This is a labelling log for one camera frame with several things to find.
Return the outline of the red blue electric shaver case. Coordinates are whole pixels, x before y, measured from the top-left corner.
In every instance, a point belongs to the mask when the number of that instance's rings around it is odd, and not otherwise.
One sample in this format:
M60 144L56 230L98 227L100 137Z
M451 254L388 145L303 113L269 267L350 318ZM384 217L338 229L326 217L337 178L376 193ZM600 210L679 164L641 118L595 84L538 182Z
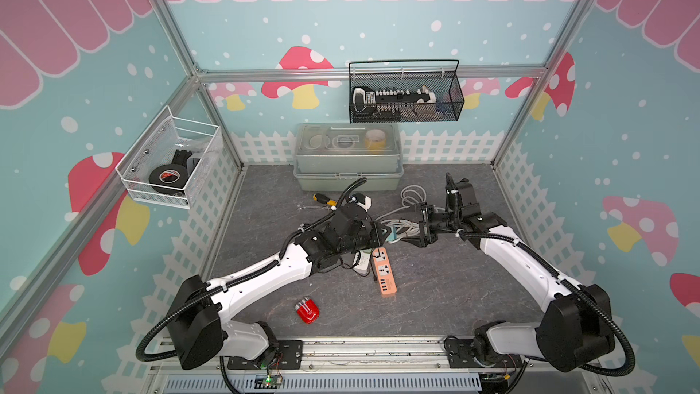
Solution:
M295 311L306 324L313 324L320 317L320 309L310 297L302 298L295 305Z

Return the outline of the teal cube adapter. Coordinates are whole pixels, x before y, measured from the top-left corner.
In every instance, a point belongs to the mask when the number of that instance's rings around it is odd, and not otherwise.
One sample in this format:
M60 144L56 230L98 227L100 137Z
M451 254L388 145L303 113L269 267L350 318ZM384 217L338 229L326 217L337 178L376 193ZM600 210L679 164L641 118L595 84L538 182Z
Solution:
M400 235L397 232L397 228L392 227L391 228L391 234L389 235L388 239L386 241L388 244L395 244L397 241L399 241L402 238L402 235Z

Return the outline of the white power strip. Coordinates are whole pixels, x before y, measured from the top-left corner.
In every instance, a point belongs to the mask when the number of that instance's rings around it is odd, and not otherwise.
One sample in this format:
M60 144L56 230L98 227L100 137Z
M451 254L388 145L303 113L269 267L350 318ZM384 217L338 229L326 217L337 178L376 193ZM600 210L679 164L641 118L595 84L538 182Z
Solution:
M352 269L361 277L367 277L370 272L371 251L361 250L355 253Z

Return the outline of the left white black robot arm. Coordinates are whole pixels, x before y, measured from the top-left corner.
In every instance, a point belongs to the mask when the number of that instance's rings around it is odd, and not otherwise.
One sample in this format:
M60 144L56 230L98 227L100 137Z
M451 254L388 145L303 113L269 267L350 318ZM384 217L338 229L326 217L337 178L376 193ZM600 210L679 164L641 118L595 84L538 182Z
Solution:
M268 324L235 317L284 286L337 268L353 269L358 254L383 246L390 231L370 216L372 201L358 190L367 181L353 181L331 212L288 235L278 253L225 277L203 281L194 275L183 281L167 315L136 347L136 359L176 358L184 370L218 357L271 359L278 342Z

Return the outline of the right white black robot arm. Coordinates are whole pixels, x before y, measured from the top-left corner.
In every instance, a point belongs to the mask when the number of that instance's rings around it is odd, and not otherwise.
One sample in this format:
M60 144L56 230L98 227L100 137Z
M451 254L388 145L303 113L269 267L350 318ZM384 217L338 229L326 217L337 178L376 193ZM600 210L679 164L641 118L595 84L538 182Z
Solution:
M543 313L538 323L494 321L476 328L471 349L477 363L488 366L518 355L560 372L580 368L619 378L634 371L634 349L614 321L603 288L569 277L521 241L499 215L484 213L468 179L448 175L445 193L442 207L426 202L408 207L417 226L408 243L426 247L439 235L454 235L472 244L523 286Z

